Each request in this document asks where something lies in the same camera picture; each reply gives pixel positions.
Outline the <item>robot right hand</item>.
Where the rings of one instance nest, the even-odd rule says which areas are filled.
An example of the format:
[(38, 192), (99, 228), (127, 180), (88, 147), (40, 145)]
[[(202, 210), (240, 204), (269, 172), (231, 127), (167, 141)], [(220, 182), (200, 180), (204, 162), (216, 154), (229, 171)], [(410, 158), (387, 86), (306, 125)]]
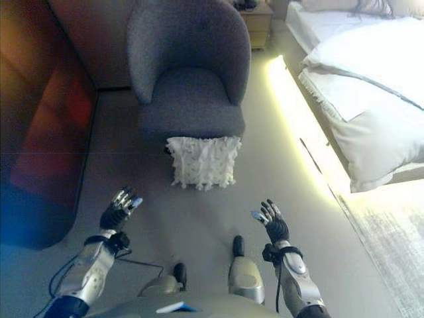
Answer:
[(259, 211), (250, 212), (253, 219), (258, 221), (270, 238), (271, 243), (276, 246), (281, 241), (289, 241), (290, 232), (278, 206), (271, 200), (261, 202)]

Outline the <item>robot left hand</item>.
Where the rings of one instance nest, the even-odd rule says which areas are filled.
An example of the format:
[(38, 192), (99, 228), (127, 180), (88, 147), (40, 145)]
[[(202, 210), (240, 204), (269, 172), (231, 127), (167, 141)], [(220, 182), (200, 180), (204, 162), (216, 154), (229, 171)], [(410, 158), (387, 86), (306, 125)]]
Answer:
[(121, 188), (102, 213), (99, 227), (104, 231), (119, 232), (129, 220), (134, 210), (143, 202), (131, 187)]

